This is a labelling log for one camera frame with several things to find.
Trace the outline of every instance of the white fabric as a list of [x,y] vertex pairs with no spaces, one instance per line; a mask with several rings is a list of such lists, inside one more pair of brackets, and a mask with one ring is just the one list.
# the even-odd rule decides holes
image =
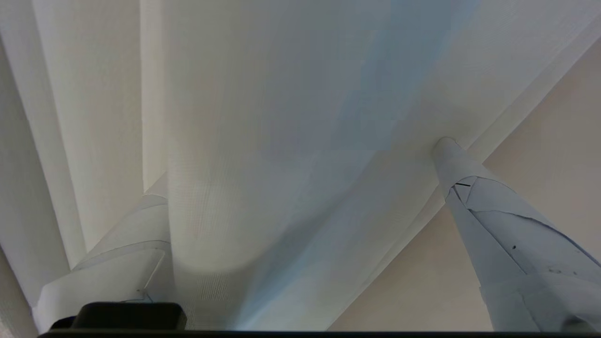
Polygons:
[[[69,273],[69,264],[40,160],[35,152],[32,132],[2,45],[0,247],[10,264],[9,273],[14,273],[30,306],[36,304],[41,288],[46,283]],[[4,292],[15,291],[10,288],[0,289],[0,293]]]
[[[0,33],[23,99],[51,87],[56,122],[32,130],[55,209],[76,203],[60,224],[70,262],[82,239],[63,229],[80,222],[91,250],[168,168],[148,193],[168,197],[176,299],[195,328],[327,328],[441,205],[434,143],[474,143],[484,159],[601,36],[601,3],[586,0],[31,11],[30,58],[45,65],[19,60],[25,24]],[[32,126],[39,102],[25,105]]]
[[0,34],[56,214],[69,266],[86,254],[71,169],[31,1],[0,1]]
[[31,308],[23,296],[17,278],[0,250],[0,336],[2,338],[30,338],[38,332]]
[[36,325],[43,333],[95,301],[169,300],[171,262],[166,200],[145,195],[70,274],[44,286],[33,308]]

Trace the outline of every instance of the white curtain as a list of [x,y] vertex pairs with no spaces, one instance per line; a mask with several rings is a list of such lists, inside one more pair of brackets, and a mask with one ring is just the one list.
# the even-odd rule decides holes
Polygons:
[[328,328],[442,205],[434,143],[482,161],[601,36],[585,0],[0,4],[70,266],[166,171],[192,328]]

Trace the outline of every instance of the curtain fold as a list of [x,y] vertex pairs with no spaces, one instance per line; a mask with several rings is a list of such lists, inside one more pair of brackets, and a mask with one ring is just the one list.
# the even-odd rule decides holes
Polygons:
[[166,197],[197,329],[328,328],[440,207],[434,143],[484,159],[601,37],[586,0],[2,6],[70,266]]

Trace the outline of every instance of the white pole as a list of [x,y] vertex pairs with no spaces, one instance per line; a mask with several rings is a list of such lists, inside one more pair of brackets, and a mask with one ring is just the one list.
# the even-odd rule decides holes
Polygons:
[[451,138],[433,159],[496,331],[601,331],[601,266]]

